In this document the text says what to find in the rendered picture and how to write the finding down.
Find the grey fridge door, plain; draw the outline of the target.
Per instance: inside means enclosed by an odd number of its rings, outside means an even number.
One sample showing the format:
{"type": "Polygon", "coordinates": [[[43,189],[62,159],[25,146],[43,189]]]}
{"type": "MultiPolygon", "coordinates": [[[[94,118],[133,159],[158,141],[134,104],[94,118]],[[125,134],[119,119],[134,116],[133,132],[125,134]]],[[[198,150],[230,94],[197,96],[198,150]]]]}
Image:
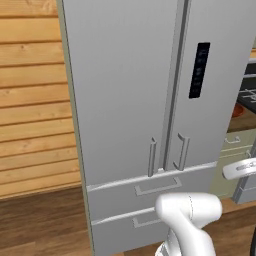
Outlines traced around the grey fridge door, plain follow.
{"type": "Polygon", "coordinates": [[[184,0],[64,0],[86,182],[159,163],[175,28],[184,0]]]}

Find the sage green fridge housing panel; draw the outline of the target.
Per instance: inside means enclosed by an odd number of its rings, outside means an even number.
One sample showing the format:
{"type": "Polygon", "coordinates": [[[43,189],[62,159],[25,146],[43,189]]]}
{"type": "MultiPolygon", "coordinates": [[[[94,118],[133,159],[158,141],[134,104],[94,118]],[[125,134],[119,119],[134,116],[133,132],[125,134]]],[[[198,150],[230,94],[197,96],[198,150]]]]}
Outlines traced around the sage green fridge housing panel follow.
{"type": "Polygon", "coordinates": [[[92,226],[91,226],[91,220],[90,220],[89,203],[88,203],[88,193],[87,193],[87,188],[86,188],[84,161],[83,161],[83,154],[82,154],[82,148],[81,148],[81,138],[80,138],[80,131],[79,131],[78,116],[77,116],[77,106],[76,106],[73,74],[72,74],[72,67],[71,67],[71,57],[70,57],[69,40],[68,40],[66,17],[65,17],[64,0],[56,0],[56,2],[57,2],[59,25],[60,25],[61,38],[62,38],[64,62],[65,62],[65,67],[66,67],[66,76],[67,76],[68,89],[69,89],[69,95],[70,95],[70,104],[71,104],[72,119],[73,119],[73,126],[74,126],[75,140],[76,140],[76,148],[77,148],[77,154],[78,154],[84,209],[85,209],[85,215],[86,215],[88,236],[89,236],[89,241],[90,241],[90,250],[91,250],[91,256],[95,256],[94,241],[93,241],[93,235],[92,235],[92,226]]]}

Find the grey fridge drawer front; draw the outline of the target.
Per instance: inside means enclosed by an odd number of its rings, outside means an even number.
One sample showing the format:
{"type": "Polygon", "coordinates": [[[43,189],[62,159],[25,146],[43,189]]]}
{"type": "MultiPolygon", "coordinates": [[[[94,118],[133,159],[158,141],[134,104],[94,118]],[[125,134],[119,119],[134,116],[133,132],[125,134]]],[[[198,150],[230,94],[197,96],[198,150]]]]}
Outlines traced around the grey fridge drawer front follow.
{"type": "Polygon", "coordinates": [[[159,223],[135,228],[132,219],[139,215],[155,215],[153,207],[92,222],[95,256],[111,256],[164,241],[168,227],[159,223]]]}
{"type": "Polygon", "coordinates": [[[87,187],[90,218],[92,221],[115,215],[150,208],[162,193],[169,192],[207,192],[211,185],[216,163],[207,163],[188,167],[183,171],[160,172],[152,177],[141,176],[111,183],[90,185],[87,187]],[[168,186],[178,177],[182,187],[163,192],[137,196],[135,186],[142,191],[168,186]]]}

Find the grey fridge door with panel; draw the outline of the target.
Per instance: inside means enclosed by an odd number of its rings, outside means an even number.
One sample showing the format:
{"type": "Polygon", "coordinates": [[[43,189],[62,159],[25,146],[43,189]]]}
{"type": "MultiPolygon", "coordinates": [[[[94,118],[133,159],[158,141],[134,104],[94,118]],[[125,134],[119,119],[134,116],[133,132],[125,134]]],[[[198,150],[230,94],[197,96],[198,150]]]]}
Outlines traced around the grey fridge door with panel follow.
{"type": "Polygon", "coordinates": [[[166,170],[177,170],[178,134],[190,138],[185,168],[218,160],[255,25],[256,0],[190,0],[166,170]]]}

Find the sage green cupboard run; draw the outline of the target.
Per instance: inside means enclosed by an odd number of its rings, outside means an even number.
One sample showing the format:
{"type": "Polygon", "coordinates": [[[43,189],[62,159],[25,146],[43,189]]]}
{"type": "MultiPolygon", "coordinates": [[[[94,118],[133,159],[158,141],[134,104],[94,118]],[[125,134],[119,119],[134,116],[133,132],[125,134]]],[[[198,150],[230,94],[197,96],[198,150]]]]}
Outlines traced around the sage green cupboard run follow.
{"type": "Polygon", "coordinates": [[[230,198],[233,195],[238,180],[226,180],[222,175],[222,169],[225,165],[248,158],[255,140],[256,129],[232,132],[226,135],[210,193],[221,199],[230,198]]]}

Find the orange round thing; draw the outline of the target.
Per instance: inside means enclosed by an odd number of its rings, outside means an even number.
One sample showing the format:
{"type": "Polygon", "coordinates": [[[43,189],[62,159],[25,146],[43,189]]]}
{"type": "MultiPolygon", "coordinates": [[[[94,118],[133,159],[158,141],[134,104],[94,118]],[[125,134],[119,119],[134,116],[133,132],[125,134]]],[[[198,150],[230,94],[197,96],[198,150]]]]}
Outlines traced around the orange round thing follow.
{"type": "Polygon", "coordinates": [[[244,112],[245,112],[245,108],[240,103],[236,103],[234,106],[232,117],[233,118],[239,117],[239,116],[243,115],[244,112]]]}

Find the black hob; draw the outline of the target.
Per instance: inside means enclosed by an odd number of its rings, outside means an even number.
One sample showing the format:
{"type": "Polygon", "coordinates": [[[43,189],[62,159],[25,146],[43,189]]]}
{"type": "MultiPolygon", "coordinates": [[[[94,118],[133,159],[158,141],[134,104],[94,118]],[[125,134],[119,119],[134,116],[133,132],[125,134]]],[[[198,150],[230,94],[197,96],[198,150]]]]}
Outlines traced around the black hob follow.
{"type": "Polygon", "coordinates": [[[237,101],[256,114],[256,58],[249,59],[237,101]]]}

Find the grey appliance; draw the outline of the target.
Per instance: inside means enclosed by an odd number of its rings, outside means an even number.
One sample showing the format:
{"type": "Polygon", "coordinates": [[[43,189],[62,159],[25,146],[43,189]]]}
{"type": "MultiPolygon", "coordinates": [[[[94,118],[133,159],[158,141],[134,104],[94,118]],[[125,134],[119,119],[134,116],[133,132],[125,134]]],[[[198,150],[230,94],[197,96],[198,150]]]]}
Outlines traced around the grey appliance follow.
{"type": "Polygon", "coordinates": [[[232,200],[236,204],[243,204],[256,200],[256,174],[239,180],[232,200]]]}

